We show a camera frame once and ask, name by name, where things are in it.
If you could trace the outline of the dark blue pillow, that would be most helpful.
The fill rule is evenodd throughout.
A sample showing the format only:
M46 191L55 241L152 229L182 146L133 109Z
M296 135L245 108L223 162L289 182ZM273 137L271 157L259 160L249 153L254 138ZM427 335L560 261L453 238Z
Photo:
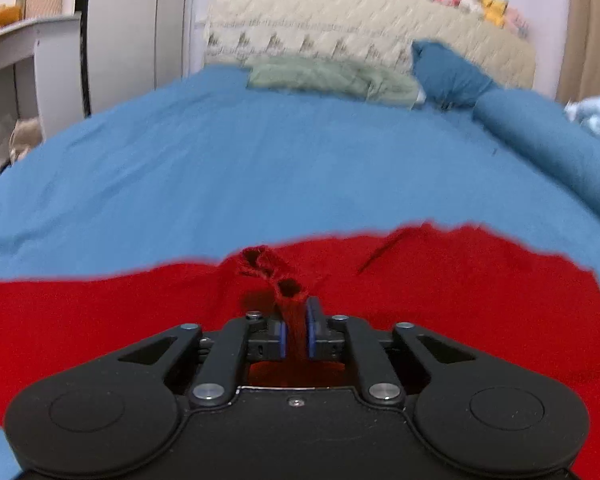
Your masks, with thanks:
M412 43L413 74L427 100L443 108L473 107L500 86L479 66L437 41Z

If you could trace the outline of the green pillow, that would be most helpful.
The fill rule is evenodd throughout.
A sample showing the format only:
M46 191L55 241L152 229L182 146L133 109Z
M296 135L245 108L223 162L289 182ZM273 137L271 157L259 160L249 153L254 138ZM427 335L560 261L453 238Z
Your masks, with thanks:
M251 88L338 94L406 108L426 101L425 90L410 73L353 60L277 55L252 58L246 66Z

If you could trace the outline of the white grey wardrobe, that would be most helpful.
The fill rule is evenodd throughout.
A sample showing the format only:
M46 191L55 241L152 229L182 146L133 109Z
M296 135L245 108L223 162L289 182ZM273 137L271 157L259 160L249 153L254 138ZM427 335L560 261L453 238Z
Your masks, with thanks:
M184 73L186 0L76 0L86 114L170 84Z

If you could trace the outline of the yellow plush toy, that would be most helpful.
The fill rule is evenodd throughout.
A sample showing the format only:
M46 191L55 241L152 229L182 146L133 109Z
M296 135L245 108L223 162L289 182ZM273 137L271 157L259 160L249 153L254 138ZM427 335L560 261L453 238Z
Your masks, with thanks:
M483 10L483 19L492 25L503 28L505 26L508 0L480 0Z

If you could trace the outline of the white desk shelf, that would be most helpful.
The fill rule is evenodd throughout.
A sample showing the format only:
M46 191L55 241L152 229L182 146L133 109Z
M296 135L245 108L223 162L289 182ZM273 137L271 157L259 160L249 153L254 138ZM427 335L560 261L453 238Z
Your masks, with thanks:
M44 139L84 119L81 15L0 29L0 145L17 120L36 118Z

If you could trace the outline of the beige curtain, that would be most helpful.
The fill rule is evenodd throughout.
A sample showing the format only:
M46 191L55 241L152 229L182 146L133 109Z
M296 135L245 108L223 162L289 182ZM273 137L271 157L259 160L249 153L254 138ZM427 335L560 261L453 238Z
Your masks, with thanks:
M569 0L559 102L600 96L600 0Z

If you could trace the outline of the blue bed sheet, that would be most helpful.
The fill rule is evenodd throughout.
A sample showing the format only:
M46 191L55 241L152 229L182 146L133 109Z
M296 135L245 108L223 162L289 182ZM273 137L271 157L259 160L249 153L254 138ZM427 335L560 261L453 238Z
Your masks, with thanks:
M209 67L0 175L0 278L94 278L311 234L487 226L600 279L600 217L474 117L253 90Z

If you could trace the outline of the blue rolled duvet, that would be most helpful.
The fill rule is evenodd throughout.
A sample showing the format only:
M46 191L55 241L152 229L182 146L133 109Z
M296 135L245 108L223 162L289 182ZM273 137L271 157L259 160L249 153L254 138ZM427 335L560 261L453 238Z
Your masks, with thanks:
M530 90L491 90L477 100L474 117L600 217L600 141L557 103Z

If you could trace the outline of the red knitted garment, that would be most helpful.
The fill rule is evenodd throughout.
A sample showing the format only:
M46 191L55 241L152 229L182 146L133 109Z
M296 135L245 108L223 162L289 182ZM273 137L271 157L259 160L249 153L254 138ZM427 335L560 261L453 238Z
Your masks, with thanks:
M600 479L600 285L568 259L529 252L476 226L404 226L385 236L249 247L219 263L185 261L95 281L0 281L0 422L12 397L46 376L183 323L217 330L250 311L280 313L284 362L257 385L343 383L338 365L310 367L304 304L411 322L563 382L591 429L574 470Z

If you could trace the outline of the light pink plush toy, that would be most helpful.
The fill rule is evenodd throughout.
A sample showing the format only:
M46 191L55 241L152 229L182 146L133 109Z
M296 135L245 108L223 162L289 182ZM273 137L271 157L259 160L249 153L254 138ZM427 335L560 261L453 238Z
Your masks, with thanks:
M526 39L529 33L529 25L519 10L509 6L504 14L504 27L519 38Z

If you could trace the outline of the cream quilted headboard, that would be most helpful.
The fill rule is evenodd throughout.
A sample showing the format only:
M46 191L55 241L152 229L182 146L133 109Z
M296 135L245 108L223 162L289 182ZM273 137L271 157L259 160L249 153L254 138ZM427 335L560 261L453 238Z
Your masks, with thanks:
M535 50L528 41L429 0L210 0L204 64L303 55L406 73L417 40L442 42L502 86L534 83Z

